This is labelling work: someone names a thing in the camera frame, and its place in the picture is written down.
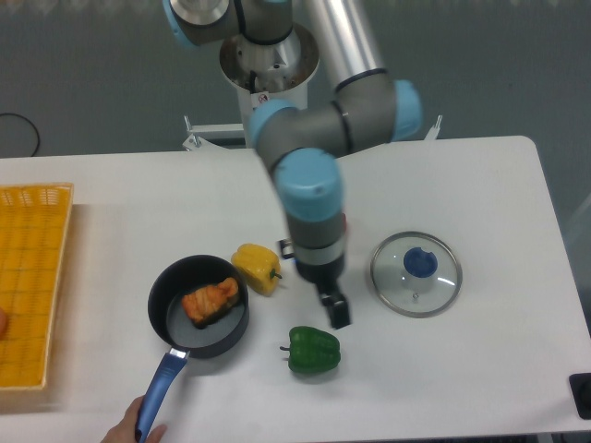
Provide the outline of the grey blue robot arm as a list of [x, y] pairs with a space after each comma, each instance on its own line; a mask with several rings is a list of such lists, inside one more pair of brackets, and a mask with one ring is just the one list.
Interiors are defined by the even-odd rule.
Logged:
[[298, 273], [335, 329], [351, 318], [339, 158], [408, 138], [422, 124], [414, 85], [392, 80], [360, 1], [308, 1], [310, 29], [289, 1], [166, 1], [176, 38], [222, 42], [226, 78], [248, 92], [247, 144], [283, 205]]

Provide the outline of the person's hand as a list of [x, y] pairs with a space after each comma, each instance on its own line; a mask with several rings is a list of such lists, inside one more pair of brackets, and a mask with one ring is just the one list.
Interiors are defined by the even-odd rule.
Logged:
[[[134, 443], [136, 441], [136, 422], [143, 400], [144, 396], [139, 396], [129, 404], [121, 421], [107, 431], [101, 440], [102, 443]], [[157, 425], [150, 431], [145, 442], [160, 443], [166, 431], [167, 425]]]

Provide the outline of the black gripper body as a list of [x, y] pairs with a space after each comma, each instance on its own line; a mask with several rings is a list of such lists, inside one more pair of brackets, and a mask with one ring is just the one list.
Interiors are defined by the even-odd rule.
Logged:
[[341, 295], [338, 279], [345, 264], [343, 237], [320, 249], [294, 244], [290, 238], [280, 240], [277, 245], [281, 258], [294, 261], [299, 275], [316, 286], [320, 298]]

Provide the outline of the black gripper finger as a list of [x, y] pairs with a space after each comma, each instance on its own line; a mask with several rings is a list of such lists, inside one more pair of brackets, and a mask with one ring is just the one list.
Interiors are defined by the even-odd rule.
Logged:
[[349, 304], [342, 293], [339, 291], [326, 293], [321, 297], [321, 302], [327, 311], [333, 329], [342, 329], [352, 323]]

